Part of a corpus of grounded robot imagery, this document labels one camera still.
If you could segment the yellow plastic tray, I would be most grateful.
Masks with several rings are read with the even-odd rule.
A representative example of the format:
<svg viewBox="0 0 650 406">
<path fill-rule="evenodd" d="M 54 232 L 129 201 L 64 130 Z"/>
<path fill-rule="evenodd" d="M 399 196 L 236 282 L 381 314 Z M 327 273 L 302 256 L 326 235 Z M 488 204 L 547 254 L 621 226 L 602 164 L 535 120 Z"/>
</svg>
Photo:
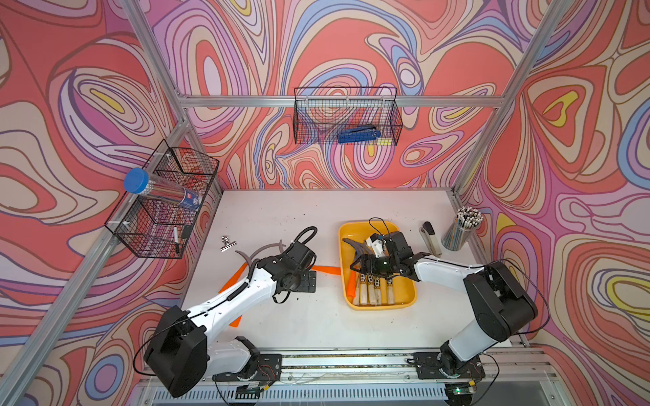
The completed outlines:
<svg viewBox="0 0 650 406">
<path fill-rule="evenodd" d="M 390 232 L 399 231 L 399 228 L 394 223 L 387 222 L 387 225 Z M 350 264 L 355 259 L 355 249 L 353 246 L 345 243 L 344 239 L 353 240 L 367 246 L 366 240 L 373 233 L 375 233 L 375 231 L 368 224 L 368 221 L 344 223 L 339 229 L 340 270 L 345 303 L 355 311 L 392 311 L 414 305 L 417 300 L 416 283 L 404 277 L 396 277 L 395 279 L 392 279 L 395 296 L 395 304 L 393 306 L 387 304 L 387 285 L 384 279 L 380 279 L 383 296 L 383 303 L 381 306 L 369 306 L 369 304 L 367 306 L 354 306 L 353 300 L 349 300 L 346 297 L 345 289 L 351 272 Z"/>
</svg>

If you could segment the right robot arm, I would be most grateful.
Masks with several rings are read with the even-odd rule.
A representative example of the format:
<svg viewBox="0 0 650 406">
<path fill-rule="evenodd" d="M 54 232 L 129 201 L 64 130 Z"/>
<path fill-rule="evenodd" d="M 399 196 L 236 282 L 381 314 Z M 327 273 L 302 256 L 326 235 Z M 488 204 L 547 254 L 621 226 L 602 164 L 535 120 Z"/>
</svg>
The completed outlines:
<svg viewBox="0 0 650 406">
<path fill-rule="evenodd" d="M 428 252 L 416 253 L 400 231 L 374 229 L 364 241 L 343 237 L 352 248 L 350 273 L 366 279 L 352 290 L 359 304 L 377 300 L 371 282 L 390 284 L 402 277 L 415 283 L 433 283 L 467 294 L 473 320 L 444 342 L 433 365 L 444 377 L 457 378 L 480 353 L 508 340 L 538 317 L 533 299 L 503 262 L 463 265 Z"/>
</svg>

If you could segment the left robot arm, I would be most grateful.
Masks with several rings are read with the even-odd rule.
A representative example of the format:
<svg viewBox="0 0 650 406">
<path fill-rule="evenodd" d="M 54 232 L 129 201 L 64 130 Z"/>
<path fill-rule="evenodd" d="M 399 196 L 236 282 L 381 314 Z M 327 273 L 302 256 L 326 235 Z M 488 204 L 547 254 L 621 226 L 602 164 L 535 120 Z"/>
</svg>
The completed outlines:
<svg viewBox="0 0 650 406">
<path fill-rule="evenodd" d="M 254 262 L 245 278 L 215 297 L 188 310 L 174 306 L 164 312 L 143 358 L 172 397 L 185 395 L 208 376 L 276 380 L 250 340 L 220 342 L 218 335 L 258 304 L 268 299 L 279 304 L 279 294 L 314 292 L 310 278 L 317 256 L 307 244 L 317 232 L 315 226 L 304 228 L 283 252 Z"/>
</svg>

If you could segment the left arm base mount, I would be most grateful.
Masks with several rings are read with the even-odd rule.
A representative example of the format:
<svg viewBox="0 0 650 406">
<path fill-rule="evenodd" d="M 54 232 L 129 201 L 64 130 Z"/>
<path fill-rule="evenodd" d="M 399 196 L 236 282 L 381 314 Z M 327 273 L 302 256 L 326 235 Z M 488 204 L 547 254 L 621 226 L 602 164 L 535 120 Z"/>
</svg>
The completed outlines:
<svg viewBox="0 0 650 406">
<path fill-rule="evenodd" d="M 212 377 L 217 382 L 258 382 L 272 385 L 282 375 L 283 355 L 262 353 L 243 336 L 217 343 L 214 355 L 217 363 Z"/>
</svg>

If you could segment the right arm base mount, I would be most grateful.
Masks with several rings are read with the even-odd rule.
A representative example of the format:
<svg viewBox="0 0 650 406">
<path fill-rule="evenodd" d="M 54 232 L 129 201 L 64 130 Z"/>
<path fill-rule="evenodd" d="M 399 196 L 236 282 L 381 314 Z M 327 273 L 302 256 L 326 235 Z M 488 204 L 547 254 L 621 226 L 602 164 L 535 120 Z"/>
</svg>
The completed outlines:
<svg viewBox="0 0 650 406">
<path fill-rule="evenodd" d="M 468 361 L 457 360 L 448 352 L 416 352 L 406 360 L 416 368 L 419 379 L 451 379 L 480 381 L 486 377 L 479 356 Z"/>
</svg>

